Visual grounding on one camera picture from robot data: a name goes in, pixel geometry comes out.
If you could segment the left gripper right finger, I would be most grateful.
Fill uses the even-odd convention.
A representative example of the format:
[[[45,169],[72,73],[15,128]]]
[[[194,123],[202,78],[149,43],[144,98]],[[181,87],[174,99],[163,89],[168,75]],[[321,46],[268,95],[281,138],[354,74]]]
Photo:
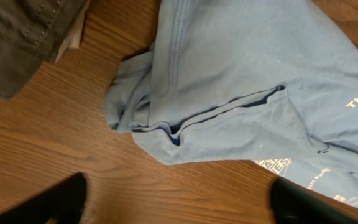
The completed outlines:
[[[276,224],[358,224],[357,219],[282,177],[272,182],[269,205]]]

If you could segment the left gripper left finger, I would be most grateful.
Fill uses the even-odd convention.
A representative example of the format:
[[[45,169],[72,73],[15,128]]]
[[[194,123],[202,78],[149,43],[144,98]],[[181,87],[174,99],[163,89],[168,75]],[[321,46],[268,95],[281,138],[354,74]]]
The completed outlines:
[[[79,224],[85,209],[87,180],[76,173],[0,214],[0,224]]]

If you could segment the light blue printed t-shirt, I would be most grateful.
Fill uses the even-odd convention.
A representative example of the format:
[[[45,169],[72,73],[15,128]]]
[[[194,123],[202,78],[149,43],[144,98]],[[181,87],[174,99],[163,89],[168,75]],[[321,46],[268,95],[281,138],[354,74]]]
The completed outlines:
[[[162,164],[251,160],[358,208],[358,49],[311,1],[162,1],[103,108]]]

